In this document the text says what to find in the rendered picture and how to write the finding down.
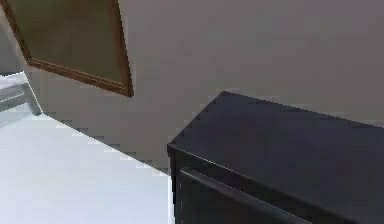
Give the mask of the black cupboard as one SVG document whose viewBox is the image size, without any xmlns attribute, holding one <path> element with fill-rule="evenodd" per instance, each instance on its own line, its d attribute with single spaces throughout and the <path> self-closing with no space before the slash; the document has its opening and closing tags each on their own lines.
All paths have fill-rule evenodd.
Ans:
<svg viewBox="0 0 384 224">
<path fill-rule="evenodd" d="M 384 128 L 223 91 L 167 151 L 175 224 L 384 224 Z"/>
</svg>

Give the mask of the brown framed wall picture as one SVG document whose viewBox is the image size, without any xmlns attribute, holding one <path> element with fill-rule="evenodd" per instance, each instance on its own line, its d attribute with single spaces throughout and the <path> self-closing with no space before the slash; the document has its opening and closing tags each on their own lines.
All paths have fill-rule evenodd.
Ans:
<svg viewBox="0 0 384 224">
<path fill-rule="evenodd" d="M 0 0 L 26 63 L 134 95 L 118 0 Z"/>
</svg>

